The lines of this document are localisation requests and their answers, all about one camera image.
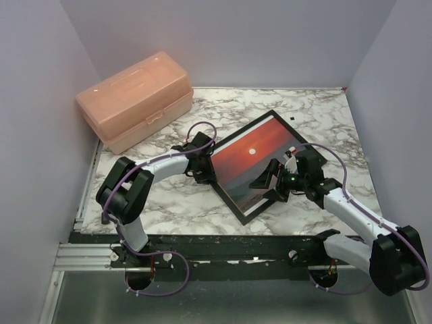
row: gray wall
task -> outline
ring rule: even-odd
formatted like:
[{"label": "gray wall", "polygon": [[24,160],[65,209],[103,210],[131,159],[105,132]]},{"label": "gray wall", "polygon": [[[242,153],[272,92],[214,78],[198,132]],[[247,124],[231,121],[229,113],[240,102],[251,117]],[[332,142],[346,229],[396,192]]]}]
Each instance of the gray wall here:
[{"label": "gray wall", "polygon": [[195,86],[347,86],[395,0],[60,0],[99,76],[167,51]]},{"label": "gray wall", "polygon": [[74,95],[98,81],[57,0],[0,1],[0,322],[37,323],[95,136]]},{"label": "gray wall", "polygon": [[[432,263],[432,2],[398,0],[348,88],[383,214],[421,234]],[[429,306],[432,287],[416,293]]]}]

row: plastic storage case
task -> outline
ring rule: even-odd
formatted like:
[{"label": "plastic storage case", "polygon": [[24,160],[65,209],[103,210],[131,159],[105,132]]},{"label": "plastic storage case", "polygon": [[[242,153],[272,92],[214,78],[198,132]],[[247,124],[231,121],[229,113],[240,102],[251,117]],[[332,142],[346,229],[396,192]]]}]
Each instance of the plastic storage case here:
[{"label": "plastic storage case", "polygon": [[76,100],[102,142],[119,154],[189,111],[193,94],[187,72],[159,52]]}]

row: marble tabletop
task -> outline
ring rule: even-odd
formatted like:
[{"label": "marble tabletop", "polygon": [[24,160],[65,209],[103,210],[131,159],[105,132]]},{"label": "marble tabletop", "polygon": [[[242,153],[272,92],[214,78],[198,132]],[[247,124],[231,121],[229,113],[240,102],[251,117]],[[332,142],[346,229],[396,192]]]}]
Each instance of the marble tabletop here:
[{"label": "marble tabletop", "polygon": [[[198,88],[192,110],[122,155],[143,160],[182,144],[188,128],[209,121],[218,129],[218,140],[274,109],[309,142],[324,144],[340,155],[348,167],[348,190],[374,212],[380,213],[367,163],[342,90],[257,90]],[[326,151],[327,177],[342,180],[339,163]],[[84,207],[83,234],[114,234],[112,223],[101,224],[101,206],[96,192],[119,155],[103,147]],[[243,226],[212,187],[198,185],[193,178],[175,175],[154,184],[140,216],[148,234],[198,235],[313,235],[329,228],[344,234],[354,232],[337,217],[321,210],[302,196],[277,202]]]}]

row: black picture frame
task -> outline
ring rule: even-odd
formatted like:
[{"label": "black picture frame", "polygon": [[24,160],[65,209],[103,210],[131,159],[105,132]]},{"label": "black picture frame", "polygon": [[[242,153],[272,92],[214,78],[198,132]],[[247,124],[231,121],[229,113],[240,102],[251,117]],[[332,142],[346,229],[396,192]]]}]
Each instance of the black picture frame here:
[{"label": "black picture frame", "polygon": [[[215,150],[217,150],[219,147],[226,144],[227,142],[235,139],[236,137],[241,136],[249,128],[254,127],[255,125],[257,125],[258,123],[262,122],[264,119],[270,116],[273,116],[279,123],[281,123],[299,142],[307,143],[307,140],[305,140],[303,136],[301,136],[295,129],[293,129],[293,127],[290,126],[284,118],[282,118],[278,113],[276,113],[276,111],[270,110],[266,112],[264,115],[256,118],[254,121],[240,128],[233,134],[224,138],[220,142],[216,143]],[[318,152],[313,146],[305,146],[305,149],[314,150],[319,155],[321,166],[327,163],[327,159],[320,152]],[[261,214],[263,211],[265,211],[267,208],[269,208],[272,204],[275,203],[275,201],[268,200],[264,202],[261,206],[256,208],[249,215],[245,215],[217,182],[212,183],[211,186],[213,187],[214,191],[216,191],[216,193],[222,198],[222,200],[228,206],[228,208],[231,209],[233,214],[237,217],[237,219],[242,225],[246,225],[247,223],[250,223],[256,216]]]}]

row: metal floor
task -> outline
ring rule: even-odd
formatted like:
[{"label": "metal floor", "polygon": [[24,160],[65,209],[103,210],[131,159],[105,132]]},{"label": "metal floor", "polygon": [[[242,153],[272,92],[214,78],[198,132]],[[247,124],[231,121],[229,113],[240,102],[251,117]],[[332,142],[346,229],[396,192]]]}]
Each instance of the metal floor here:
[{"label": "metal floor", "polygon": [[[340,271],[337,287],[367,284],[355,269]],[[179,283],[153,283],[168,291]],[[376,289],[357,296],[316,290],[308,281],[192,281],[163,298],[126,293],[121,271],[66,271],[53,323],[415,323],[404,292],[391,298]]]}]

